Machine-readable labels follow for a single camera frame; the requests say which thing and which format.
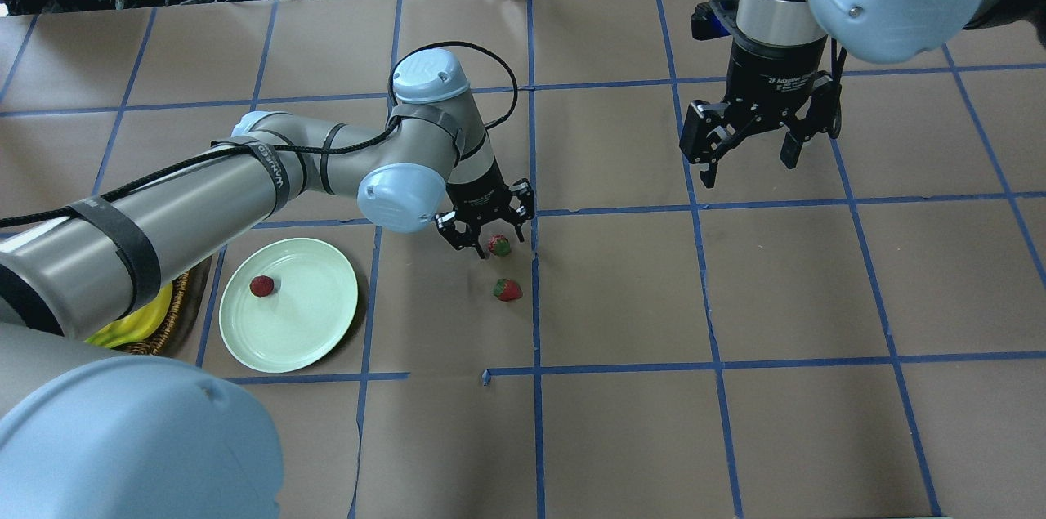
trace plate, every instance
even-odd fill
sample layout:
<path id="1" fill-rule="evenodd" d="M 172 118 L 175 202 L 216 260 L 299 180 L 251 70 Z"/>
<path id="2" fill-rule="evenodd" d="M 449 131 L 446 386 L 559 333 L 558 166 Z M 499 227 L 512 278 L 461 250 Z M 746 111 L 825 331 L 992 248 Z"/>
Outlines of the plate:
<path id="1" fill-rule="evenodd" d="M 255 276 L 276 280 L 251 294 Z M 285 373 L 325 356 L 345 336 L 359 298 L 356 274 L 338 249 L 293 239 L 259 248 L 232 273 L 218 311 L 222 341 L 249 368 Z"/>

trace red strawberry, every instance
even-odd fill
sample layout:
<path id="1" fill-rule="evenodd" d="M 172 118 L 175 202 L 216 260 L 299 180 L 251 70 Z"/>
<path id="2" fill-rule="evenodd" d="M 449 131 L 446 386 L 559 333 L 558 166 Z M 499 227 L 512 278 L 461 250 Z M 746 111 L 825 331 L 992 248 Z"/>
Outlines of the red strawberry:
<path id="1" fill-rule="evenodd" d="M 519 281 L 501 278 L 498 284 L 494 285 L 494 296 L 497 296 L 498 300 L 502 302 L 508 302 L 522 298 L 523 289 L 520 288 Z"/>
<path id="2" fill-rule="evenodd" d="M 269 296 L 276 290 L 276 280 L 273 280 L 269 276 L 255 276 L 251 280 L 251 294 L 262 298 L 264 296 Z"/>
<path id="3" fill-rule="evenodd" d="M 498 257 L 504 257 L 513 252 L 513 246 L 508 243 L 508 238 L 504 235 L 494 235 L 486 243 L 486 248 Z"/>

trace light green plate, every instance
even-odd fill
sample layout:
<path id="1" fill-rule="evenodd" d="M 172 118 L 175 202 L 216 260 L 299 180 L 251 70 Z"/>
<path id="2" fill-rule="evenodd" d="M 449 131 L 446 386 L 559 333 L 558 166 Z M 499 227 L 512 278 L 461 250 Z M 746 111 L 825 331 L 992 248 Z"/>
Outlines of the light green plate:
<path id="1" fill-rule="evenodd" d="M 255 276 L 276 292 L 251 294 Z M 222 341 L 245 366 L 285 373 L 322 358 L 356 314 L 356 274 L 348 260 L 319 240 L 293 239 L 259 248 L 229 279 L 218 311 Z"/>

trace yellow banana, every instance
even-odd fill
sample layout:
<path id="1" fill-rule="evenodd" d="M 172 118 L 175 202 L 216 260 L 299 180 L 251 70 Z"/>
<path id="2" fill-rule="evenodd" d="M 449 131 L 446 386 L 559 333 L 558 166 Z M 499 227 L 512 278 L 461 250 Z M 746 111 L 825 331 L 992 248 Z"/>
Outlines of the yellow banana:
<path id="1" fill-rule="evenodd" d="M 172 289 L 173 285 L 163 287 L 149 304 L 139 308 L 122 319 L 109 323 L 84 341 L 101 347 L 115 347 L 124 343 L 141 341 L 153 335 L 163 322 L 163 318 L 167 316 L 167 310 L 170 308 Z"/>

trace brown table surface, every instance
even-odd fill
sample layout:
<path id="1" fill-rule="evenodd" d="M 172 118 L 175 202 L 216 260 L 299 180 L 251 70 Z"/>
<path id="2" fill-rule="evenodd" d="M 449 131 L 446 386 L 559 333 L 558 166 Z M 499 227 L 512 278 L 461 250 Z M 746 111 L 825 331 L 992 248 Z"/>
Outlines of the brown table surface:
<path id="1" fill-rule="evenodd" d="M 467 39 L 526 88 L 493 138 L 539 218 L 480 262 L 298 199 L 228 244 L 174 356 L 244 385 L 287 518 L 1027 518 L 1046 509 L 1046 52 L 1030 24 L 852 61 L 838 143 L 780 132 L 703 188 L 681 112 L 719 100 L 704 0 L 303 0 L 0 21 L 0 206 L 53 208 L 203 151 L 253 109 L 379 128 L 390 62 Z M 494 64 L 461 53 L 486 116 Z M 491 227 L 490 232 L 507 232 Z M 364 295 L 297 373 L 215 310 L 271 242 L 340 248 Z M 498 302 L 513 277 L 524 299 Z M 488 370 L 492 380 L 483 386 Z"/>

